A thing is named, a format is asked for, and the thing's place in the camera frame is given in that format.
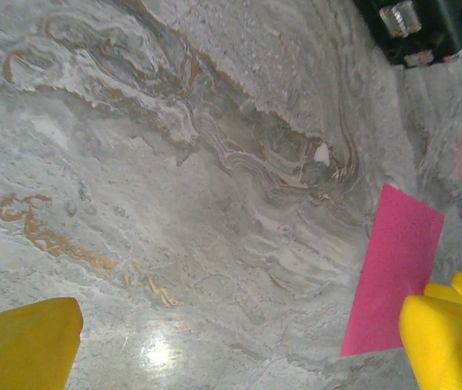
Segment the floor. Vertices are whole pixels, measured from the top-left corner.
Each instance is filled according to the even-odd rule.
[[[79,300],[69,389],[417,388],[339,358],[383,183],[462,271],[462,60],[351,2],[0,0],[0,310]]]

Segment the pink sticky note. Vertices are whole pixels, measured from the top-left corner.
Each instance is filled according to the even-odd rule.
[[[341,356],[402,347],[400,310],[424,293],[442,228],[442,214],[384,185]]]

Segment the marble floor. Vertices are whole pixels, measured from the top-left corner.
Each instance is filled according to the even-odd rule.
[[[417,388],[339,358],[383,183],[462,271],[462,59],[351,2],[0,0],[0,310],[78,299],[69,389]]]

